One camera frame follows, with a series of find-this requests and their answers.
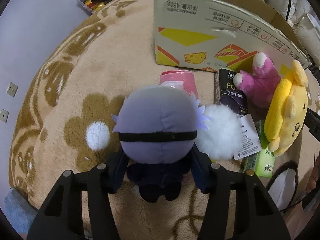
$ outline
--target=electrical outlet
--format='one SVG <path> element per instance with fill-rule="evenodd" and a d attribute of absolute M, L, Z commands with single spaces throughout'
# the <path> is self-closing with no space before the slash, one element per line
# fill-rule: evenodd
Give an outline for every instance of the electrical outlet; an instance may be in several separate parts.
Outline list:
<path fill-rule="evenodd" d="M 9 112 L 4 110 L 4 109 L 1 109 L 0 110 L 0 121 L 2 122 L 7 122 L 8 120 L 8 115 L 9 115 Z"/>
<path fill-rule="evenodd" d="M 10 85 L 9 85 L 9 88 L 7 90 L 7 94 L 9 96 L 14 97 L 16 95 L 17 90 L 18 90 L 18 86 L 11 82 Z"/>

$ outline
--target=plush doll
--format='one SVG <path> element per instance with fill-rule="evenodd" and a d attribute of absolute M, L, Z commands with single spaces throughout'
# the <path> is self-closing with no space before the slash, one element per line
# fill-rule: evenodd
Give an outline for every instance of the plush doll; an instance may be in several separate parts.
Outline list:
<path fill-rule="evenodd" d="M 268 148 L 282 155 L 301 131 L 308 109 L 308 79 L 301 64 L 294 60 L 290 71 L 278 84 L 266 117 L 264 132 Z"/>
<path fill-rule="evenodd" d="M 187 156 L 198 128 L 208 118 L 194 94 L 170 87 L 146 87 L 125 99 L 113 132 L 119 133 L 121 146 L 134 164 L 127 176 L 139 186 L 141 196 L 156 202 L 179 196 L 181 180 L 191 168 Z"/>
<path fill-rule="evenodd" d="M 253 57 L 252 74 L 240 71 L 233 78 L 237 89 L 259 107 L 268 108 L 281 77 L 271 59 L 263 52 Z"/>

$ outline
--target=pink plush toy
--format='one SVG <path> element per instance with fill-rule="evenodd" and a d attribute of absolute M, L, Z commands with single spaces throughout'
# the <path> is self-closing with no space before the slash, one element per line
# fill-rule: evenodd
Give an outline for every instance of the pink plush toy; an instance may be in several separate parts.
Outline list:
<path fill-rule="evenodd" d="M 233 78 L 233 83 L 256 106 L 269 108 L 281 77 L 271 59 L 263 52 L 253 57 L 252 65 L 252 74 L 241 70 Z"/>

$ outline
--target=blue fabric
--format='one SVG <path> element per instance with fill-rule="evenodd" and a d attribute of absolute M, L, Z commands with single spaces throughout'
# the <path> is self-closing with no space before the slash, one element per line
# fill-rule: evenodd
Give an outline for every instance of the blue fabric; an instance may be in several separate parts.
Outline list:
<path fill-rule="evenodd" d="M 4 198 L 4 208 L 14 230 L 18 233 L 28 234 L 37 211 L 29 205 L 28 201 L 15 188 L 11 188 Z"/>

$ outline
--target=fluffy carpet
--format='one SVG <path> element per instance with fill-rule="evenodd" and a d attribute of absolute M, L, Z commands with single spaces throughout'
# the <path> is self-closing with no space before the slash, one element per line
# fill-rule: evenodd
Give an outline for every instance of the fluffy carpet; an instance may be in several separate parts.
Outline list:
<path fill-rule="evenodd" d="M 175 69 L 156 64 L 152 33 L 153 0 L 114 0 L 76 28 L 41 67 L 20 111 L 9 159 L 10 185 L 31 205 L 41 206 L 64 170 L 87 171 L 105 152 L 115 152 L 119 140 L 111 133 L 111 114 L 118 114 L 132 91 L 158 84 L 161 72 Z M 214 103 L 214 73 L 194 75 L 202 103 Z M 308 107 L 320 112 L 319 85 L 308 70 L 307 75 Z M 260 109 L 249 107 L 249 112 L 255 120 L 261 115 Z M 101 126 L 106 141 L 88 141 L 92 129 Z M 318 153 L 319 143 L 304 127 L 287 153 L 276 159 L 275 175 L 291 163 L 299 183 L 295 195 L 300 195 Z M 238 162 L 219 163 L 240 171 Z M 275 178 L 261 180 L 271 187 Z M 194 183 L 184 184 L 172 202 L 161 197 L 155 204 L 146 203 L 131 182 L 109 198 L 120 237 L 126 240 L 196 239 L 207 204 Z M 234 203 L 231 194 L 227 238 L 233 233 Z M 89 230 L 85 194 L 83 207 Z"/>

